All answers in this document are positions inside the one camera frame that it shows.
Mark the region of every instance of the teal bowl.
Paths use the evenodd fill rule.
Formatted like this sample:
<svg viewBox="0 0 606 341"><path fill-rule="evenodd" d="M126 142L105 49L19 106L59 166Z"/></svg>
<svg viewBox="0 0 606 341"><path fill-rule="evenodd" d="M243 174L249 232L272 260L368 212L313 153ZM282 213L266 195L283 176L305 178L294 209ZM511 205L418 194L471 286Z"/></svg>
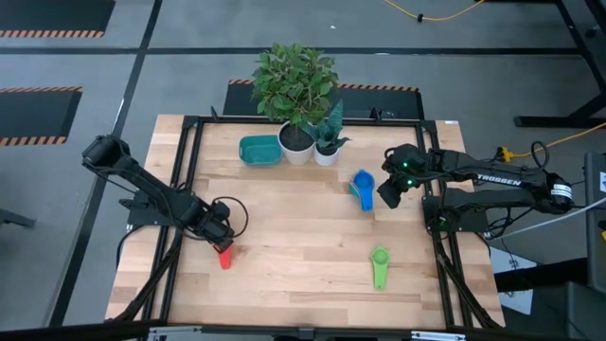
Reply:
<svg viewBox="0 0 606 341"><path fill-rule="evenodd" d="M277 135L251 135L240 140L240 159L246 166L274 166L282 160Z"/></svg>

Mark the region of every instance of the wooden tabletop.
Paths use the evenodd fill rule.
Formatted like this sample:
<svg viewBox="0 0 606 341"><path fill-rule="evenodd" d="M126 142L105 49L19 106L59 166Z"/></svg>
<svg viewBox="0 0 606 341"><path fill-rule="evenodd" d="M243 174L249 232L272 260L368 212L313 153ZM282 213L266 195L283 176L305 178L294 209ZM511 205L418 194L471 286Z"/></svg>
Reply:
<svg viewBox="0 0 606 341"><path fill-rule="evenodd" d="M172 170L182 116L159 116L145 168L166 183ZM191 324L315 326L333 328L443 329L444 318L432 241L421 213L422 188L402 195L390 209L374 193L374 211L363 213L349 193L358 170L369 171L376 186L383 152L416 144L413 128L345 127L348 142L333 167L313 160L293 166L248 168L239 159L246 135L275 134L265 124L205 124L194 190L206 201L234 196L250 213L247 231L235 240L232 267L222 270L206 242L184 240L169 322ZM456 122L438 121L440 147L463 151ZM189 155L193 136L188 140ZM187 162L181 179L185 179ZM471 183L453 184L472 190ZM243 212L234 203L236 231ZM134 233L124 244L107 317L121 313L145 283L152 267L158 228ZM471 233L457 234L465 279L480 304L503 324L487 247ZM385 246L391 263L386 288L373 288L371 251ZM158 316L164 283L154 304ZM460 324L451 283L455 320Z"/></svg>

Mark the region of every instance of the yellow cable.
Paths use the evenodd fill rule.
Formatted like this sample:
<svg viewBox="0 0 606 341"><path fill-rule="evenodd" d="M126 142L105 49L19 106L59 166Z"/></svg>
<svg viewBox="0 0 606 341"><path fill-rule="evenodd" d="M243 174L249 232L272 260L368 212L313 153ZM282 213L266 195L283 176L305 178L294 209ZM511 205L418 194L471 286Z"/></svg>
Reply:
<svg viewBox="0 0 606 341"><path fill-rule="evenodd" d="M417 19L417 17L418 17L417 15L415 15L415 14L413 14L413 13L411 13L411 12L407 11L406 9L401 8L400 6L398 6L398 5L394 4L394 3L392 3L392 2L391 2L391 1L389 1L389 0L383 0L383 1L384 1L384 2L386 2L387 4L391 5L391 6L395 7L396 9L399 9L400 11L402 11L402 12L406 13L406 15L408 15L409 17L413 17L413 18L415 18L415 19ZM473 9L474 7L476 7L476 6L480 5L480 4L481 4L481 3L483 3L484 1L485 1L485 0L480 0L480 1L476 2L475 4L473 4L473 5L469 6L469 7L467 7L466 9L461 10L459 13L457 13L457 14L453 14L453 15L451 15L451 16L447 16L447 17L444 17L444 18L429 18L429 17L423 16L422 20L427 20L427 21L446 21L446 20L451 20L451 19L454 19L454 18L456 18L457 16L459 16L459 15L461 15L461 14L465 13L466 11L468 11L468 10L470 10L470 9Z"/></svg>
<svg viewBox="0 0 606 341"><path fill-rule="evenodd" d="M599 125L597 125L596 127L592 128L592 129L588 129L588 130L586 130L586 131L584 131L584 132L582 132L582 133L578 133L578 134L575 134L575 135L570 135L570 136L568 136L568 137L561 138L561 139L559 139L559 140L557 140L557 141L551 142L551 143L549 143L549 144L547 145L547 148L552 147L552 146L555 146L555 145L560 144L560 143L562 143L562 142L569 141L569 140L571 140L571 139L573 139L573 138L577 138L577 137L581 137L581 136L583 136L583 135L587 135L587 134L591 133L592 131L597 130L597 129L599 129L599 128L601 128L601 127L604 127L604 126L606 126L606 122L604 122L604 123L602 123L602 124L599 124ZM543 150L543 147L541 147L541 148L537 148L536 150L534 150L534 152L536 153L536 152L540 152L540 151L542 151L542 150ZM527 157L527 156L531 156L531 155L532 155L532 153L521 153L521 154L511 153L511 154L509 155L509 157L510 157L510 158L515 158L515 157Z"/></svg>

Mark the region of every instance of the potted plant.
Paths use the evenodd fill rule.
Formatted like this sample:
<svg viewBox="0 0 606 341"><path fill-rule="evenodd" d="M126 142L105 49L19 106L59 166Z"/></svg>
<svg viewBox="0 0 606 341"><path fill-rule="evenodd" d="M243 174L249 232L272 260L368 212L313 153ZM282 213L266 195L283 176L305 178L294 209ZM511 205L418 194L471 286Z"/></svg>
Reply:
<svg viewBox="0 0 606 341"><path fill-rule="evenodd" d="M302 128L322 120L330 108L329 91L337 85L337 74L331 71L334 59L320 54L297 44L274 44L271 52L260 54L260 66L253 74L257 112L271 120L286 120L278 142L294 165L312 157L313 138Z"/></svg>
<svg viewBox="0 0 606 341"><path fill-rule="evenodd" d="M334 106L330 115L316 126L308 125L304 130L315 140L313 159L320 166L334 164L341 147L350 141L348 137L339 138L343 129L343 101Z"/></svg>

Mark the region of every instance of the blue cup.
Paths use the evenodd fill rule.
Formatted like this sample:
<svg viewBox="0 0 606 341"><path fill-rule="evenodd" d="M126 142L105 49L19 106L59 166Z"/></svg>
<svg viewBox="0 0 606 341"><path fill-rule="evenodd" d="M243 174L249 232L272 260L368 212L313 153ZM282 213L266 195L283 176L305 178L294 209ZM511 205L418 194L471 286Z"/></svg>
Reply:
<svg viewBox="0 0 606 341"><path fill-rule="evenodd" d="M372 194L375 188L375 179L365 171L359 170L349 181L351 194L360 199L360 208L363 212L372 211Z"/></svg>

